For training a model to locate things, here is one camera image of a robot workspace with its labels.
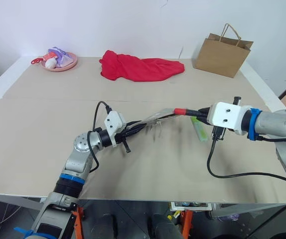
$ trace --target black cable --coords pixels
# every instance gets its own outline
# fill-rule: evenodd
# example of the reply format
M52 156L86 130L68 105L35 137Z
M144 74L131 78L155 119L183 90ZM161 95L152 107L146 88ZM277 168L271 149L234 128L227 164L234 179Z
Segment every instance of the black cable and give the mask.
M97 170L98 167L99 167L99 161L98 159L96 158L95 156L95 153L93 152L93 149L92 149L92 146L90 144L90 134L92 133L92 131L88 131L88 134L87 134L87 142L88 142L88 146L89 146L89 150L91 152L91 155L95 161L95 163L97 164L97 166L95 166L95 168L91 169L89 173L92 173L94 170Z
M210 167L210 162L211 162L211 158L213 156L213 152L214 152L214 149L215 149L216 141L217 141L217 138L215 137L213 139L211 151L209 152L208 159L207 159L207 170L215 178L235 178L235 177L249 176L249 175L263 175L263 176L274 177L274 178L278 178L278 179L282 179L282 180L286 181L285 177L282 177L282 176L279 176L279 175L275 175L275 174L272 174L272 173L261 173L261 172L239 173L239 174L231 174L231 175L225 175L225 176L216 175L215 173L212 172L211 167Z
M286 138L265 138L262 136L258 136L256 140L267 142L286 142Z
M273 220L275 217L277 217L279 214L281 214L283 211L286 210L286 206L282 207L281 209L279 209L276 213L274 213L270 218L268 218L266 221L264 221L259 227L257 227L255 230L253 230L247 237L245 237L245 239L250 238L254 233L256 233L257 231L259 231L261 228L263 228L264 226L266 226L271 220Z
M98 109L99 109L100 104L104 104L104 105L105 105L105 108L106 108L106 110L107 110L107 113L109 113L109 112L112 110L112 109L110 108L110 106L109 106L107 103L105 103L104 101L99 101L99 102L98 102L97 107L96 107L96 109L95 109L95 113L94 113L92 131L95 130L95 123L96 123L96 121L97 121L97 114L98 114Z

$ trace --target paper bag handle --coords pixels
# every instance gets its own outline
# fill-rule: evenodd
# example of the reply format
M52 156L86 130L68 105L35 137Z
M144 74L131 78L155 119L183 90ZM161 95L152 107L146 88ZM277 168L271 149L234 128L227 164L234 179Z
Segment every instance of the paper bag handle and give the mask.
M229 26L231 27L231 29L233 30L233 32L236 34L236 36L237 36L237 38L238 38L238 42L237 42L237 44L236 44L236 46L238 46L238 44L239 44L239 42L240 42L240 40L241 40L241 37L238 35L237 31L236 31L229 23L225 24L224 29L223 29L222 34L221 34L221 37L219 38L219 41L222 40L222 37L223 37L223 36L225 35L225 33L227 32L227 29L228 29Z

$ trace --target blue ring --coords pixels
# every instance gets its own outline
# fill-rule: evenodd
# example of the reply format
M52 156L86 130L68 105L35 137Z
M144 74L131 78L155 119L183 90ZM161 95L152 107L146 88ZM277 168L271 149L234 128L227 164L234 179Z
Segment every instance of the blue ring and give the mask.
M256 123L256 119L258 115L260 114L260 112L261 112L260 109L251 108L252 117L251 117L251 121L249 122L248 138L253 141L255 141L255 136L258 135L255 132L255 123Z
M69 174L61 173L61 174L60 174L60 178L69 179L69 180L72 180L72 181L81 183L81 184L83 184L83 185L85 184L85 181L84 181L82 178L78 178L78 177L76 177L76 176L72 176L72 175L69 175Z

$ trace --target robotic arm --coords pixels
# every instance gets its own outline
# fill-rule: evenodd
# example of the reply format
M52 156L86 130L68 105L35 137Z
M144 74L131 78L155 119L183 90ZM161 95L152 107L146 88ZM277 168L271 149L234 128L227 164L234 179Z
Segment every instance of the robotic arm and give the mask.
M213 140L222 140L226 129L236 134L248 133L250 140L269 140L276 144L276 153L286 171L286 110L274 113L262 112L251 106L239 106L240 97L235 98L233 104L215 103L210 108L198 111L187 109L172 109L162 111L143 121L126 123L123 116L107 110L105 119L106 129L96 129L76 137L74 148L67 159L56 186L51 192L32 229L26 234L29 239L69 239L74 230L78 198L83 185L91 171L93 159L97 162L95 154L104 147L117 146L123 143L126 151L130 152L126 137L137 133L149 121L155 122L166 117L176 115L197 116L209 125L213 125ZM259 134L267 134L270 139Z

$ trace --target pink plate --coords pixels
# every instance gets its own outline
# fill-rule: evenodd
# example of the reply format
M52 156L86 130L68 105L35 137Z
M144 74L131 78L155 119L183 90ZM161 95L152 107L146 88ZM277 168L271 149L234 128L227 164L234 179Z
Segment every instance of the pink plate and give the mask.
M77 62L78 62L78 57L77 57L75 54L71 53L71 52L67 52L67 53L68 53L69 56L71 56L71 58L73 59L73 62L72 62L71 64L69 64L69 65L67 65L67 66L65 66L65 67L62 67L62 68L49 69L49 68L46 68L46 67L45 67L45 61L41 61L41 66L42 66L44 69L48 70L48 71L66 71L66 70L69 70L69 69L71 69L72 67L74 67L74 66L77 64Z

